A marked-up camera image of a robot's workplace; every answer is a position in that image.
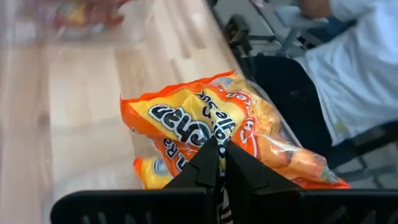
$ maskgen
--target sleeve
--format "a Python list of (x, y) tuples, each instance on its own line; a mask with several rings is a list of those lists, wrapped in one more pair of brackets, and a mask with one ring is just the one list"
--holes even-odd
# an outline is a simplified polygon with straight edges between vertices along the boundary
[(377, 1), (382, 0), (330, 0), (330, 9), (334, 17), (347, 22), (371, 11)]

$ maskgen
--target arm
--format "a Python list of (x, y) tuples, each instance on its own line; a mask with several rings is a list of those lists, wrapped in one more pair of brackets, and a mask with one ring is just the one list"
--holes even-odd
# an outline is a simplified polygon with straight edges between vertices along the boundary
[(334, 16), (346, 22), (370, 11), (376, 1), (382, 0), (298, 0), (298, 6), (302, 14), (309, 18)]

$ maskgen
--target wooden surface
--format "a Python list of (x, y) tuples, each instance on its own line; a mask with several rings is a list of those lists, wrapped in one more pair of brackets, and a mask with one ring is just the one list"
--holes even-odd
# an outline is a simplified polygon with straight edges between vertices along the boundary
[(120, 92), (239, 71), (202, 0), (144, 3), (80, 44), (47, 36), (21, 1), (0, 3), (0, 223), (47, 223), (76, 190), (139, 186), (132, 161), (156, 152), (121, 121)]

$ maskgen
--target person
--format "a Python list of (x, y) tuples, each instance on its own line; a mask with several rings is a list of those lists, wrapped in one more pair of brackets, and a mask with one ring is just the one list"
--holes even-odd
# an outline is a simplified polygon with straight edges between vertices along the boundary
[(256, 83), (303, 147), (331, 146), (398, 119), (398, 1), (298, 0), (304, 16), (355, 24), (289, 59), (258, 55)]

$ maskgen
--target white shirt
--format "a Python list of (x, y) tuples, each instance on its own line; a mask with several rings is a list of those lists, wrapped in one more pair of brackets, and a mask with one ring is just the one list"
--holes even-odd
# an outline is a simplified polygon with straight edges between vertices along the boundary
[(398, 119), (398, 0), (330, 0), (357, 24), (296, 60), (314, 82), (332, 145)]

